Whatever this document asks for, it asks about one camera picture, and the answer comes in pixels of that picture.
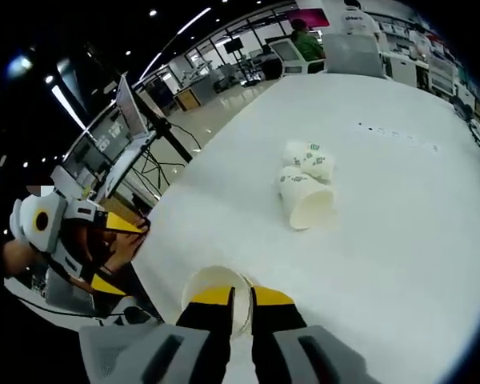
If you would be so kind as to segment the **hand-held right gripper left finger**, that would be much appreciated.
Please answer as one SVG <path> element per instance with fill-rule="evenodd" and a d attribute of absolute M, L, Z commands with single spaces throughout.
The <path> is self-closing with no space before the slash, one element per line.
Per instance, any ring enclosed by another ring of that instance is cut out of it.
<path fill-rule="evenodd" d="M 230 361 L 235 288 L 192 297 L 175 324 L 88 326 L 78 332 L 92 383 L 220 383 Z"/>

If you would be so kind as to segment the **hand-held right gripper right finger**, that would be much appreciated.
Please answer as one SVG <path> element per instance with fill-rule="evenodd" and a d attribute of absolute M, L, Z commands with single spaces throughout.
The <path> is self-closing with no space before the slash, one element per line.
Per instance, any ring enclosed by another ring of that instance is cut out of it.
<path fill-rule="evenodd" d="M 260 383 L 376 383 L 366 360 L 322 326 L 309 326 L 292 298 L 250 288 L 251 356 Z"/>

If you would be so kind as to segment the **person's left hand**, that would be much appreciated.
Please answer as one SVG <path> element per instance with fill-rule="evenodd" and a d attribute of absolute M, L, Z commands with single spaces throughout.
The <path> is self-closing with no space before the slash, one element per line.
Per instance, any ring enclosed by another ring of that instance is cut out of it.
<path fill-rule="evenodd" d="M 8 241 L 2 248 L 4 277 L 11 278 L 22 273 L 36 262 L 37 252 L 18 240 Z"/>

